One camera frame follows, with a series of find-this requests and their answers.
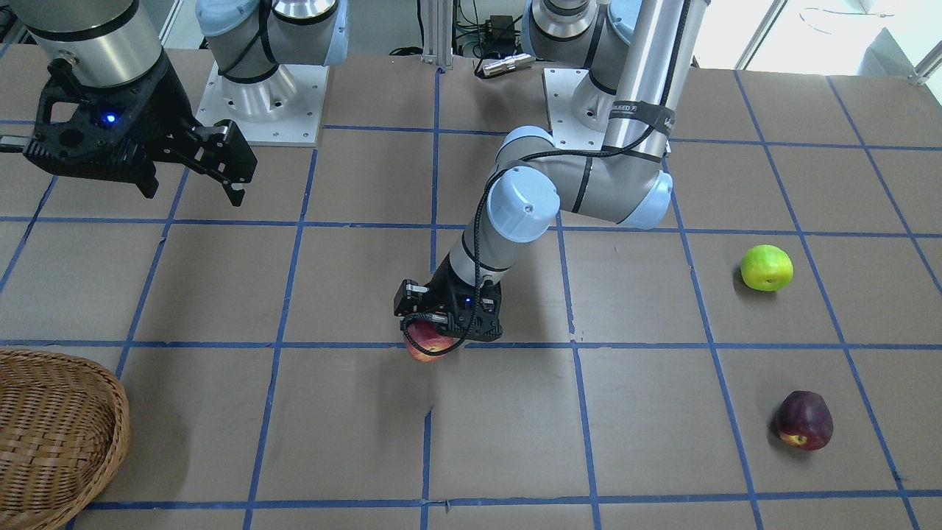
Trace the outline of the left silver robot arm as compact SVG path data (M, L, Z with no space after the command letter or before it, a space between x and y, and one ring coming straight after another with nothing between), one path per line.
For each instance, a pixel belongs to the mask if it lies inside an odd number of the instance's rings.
M528 56L582 67L578 124L602 132L566 149L555 132L524 125L505 137L461 238L427 284L394 296L405 345L437 358L462 342L502 336L501 281L559 211L650 229L666 214L673 179L662 170L707 1L529 1Z

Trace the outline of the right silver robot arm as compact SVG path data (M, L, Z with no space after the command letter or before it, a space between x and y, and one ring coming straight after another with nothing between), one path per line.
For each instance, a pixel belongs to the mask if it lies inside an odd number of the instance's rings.
M60 177L158 190L155 165L182 164L242 204L257 160L242 125L288 116L302 104L293 65L346 60L346 1L199 1L199 30L216 61L224 119L203 124L138 1L11 1L48 57L31 135L3 135Z

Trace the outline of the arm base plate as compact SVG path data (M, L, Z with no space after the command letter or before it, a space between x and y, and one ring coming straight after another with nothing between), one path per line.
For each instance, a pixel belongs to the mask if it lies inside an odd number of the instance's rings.
M666 67L660 70L658 74L639 74L640 79L657 87L654 88L659 91L653 99L655 104L662 98ZM596 87L589 73L591 71L586 69L560 67L544 70L546 107L556 148L598 151L605 145L609 111L615 95ZM629 130L623 140L625 144L635 141L645 131L644 124L632 127L633 130ZM670 141L655 131L642 144L634 147L634 151L647 155L668 155Z
M197 107L206 125L230 119L252 146L313 148L319 140L330 67L280 65L271 77L236 83L213 65Z

